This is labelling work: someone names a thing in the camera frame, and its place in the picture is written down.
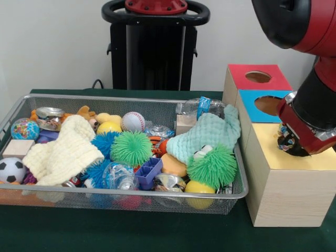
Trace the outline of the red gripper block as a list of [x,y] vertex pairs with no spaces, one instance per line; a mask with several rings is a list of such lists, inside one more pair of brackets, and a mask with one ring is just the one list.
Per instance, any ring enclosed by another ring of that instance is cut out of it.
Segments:
[[278,128],[278,148],[293,156],[305,157],[335,148],[335,129],[316,130],[305,124],[296,115],[291,100],[284,97],[277,105],[277,115],[281,120]]

